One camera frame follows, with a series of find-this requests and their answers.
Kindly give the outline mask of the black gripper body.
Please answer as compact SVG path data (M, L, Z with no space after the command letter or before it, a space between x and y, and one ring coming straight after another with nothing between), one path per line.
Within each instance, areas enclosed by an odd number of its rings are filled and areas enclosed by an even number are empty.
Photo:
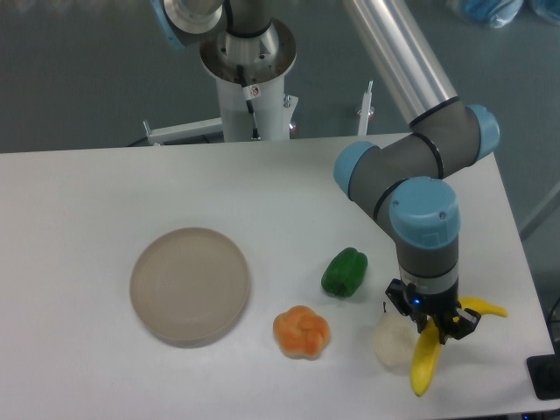
M420 301L421 312L427 316L435 316L442 312L451 311L458 307L459 286L455 283L451 288L435 294L421 293L414 284L407 285L408 295L414 291L416 298Z

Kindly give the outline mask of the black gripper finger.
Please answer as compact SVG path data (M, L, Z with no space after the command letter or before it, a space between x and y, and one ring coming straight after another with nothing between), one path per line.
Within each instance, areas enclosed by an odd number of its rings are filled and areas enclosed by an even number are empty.
M407 285L400 279L394 278L385 290L385 294L398 312L410 318L415 324L416 329L421 333L427 325L427 315L421 312L420 301L415 292L408 295Z
M480 322L480 314L469 308L456 307L435 315L438 339L444 345L448 339L462 340L473 333Z

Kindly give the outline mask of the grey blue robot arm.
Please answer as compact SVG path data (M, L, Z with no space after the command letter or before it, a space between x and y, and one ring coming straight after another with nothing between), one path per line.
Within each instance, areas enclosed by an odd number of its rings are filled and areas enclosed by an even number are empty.
M284 140L294 101L284 76L297 55L289 28L267 1L156 1L175 46L199 45L219 91L228 142ZM396 309L438 341L461 340L481 317L459 302L459 204L446 178L491 154L494 115L459 99L402 1L347 1L345 8L410 133L380 148L360 140L337 157L344 194L395 243L400 274L387 288Z

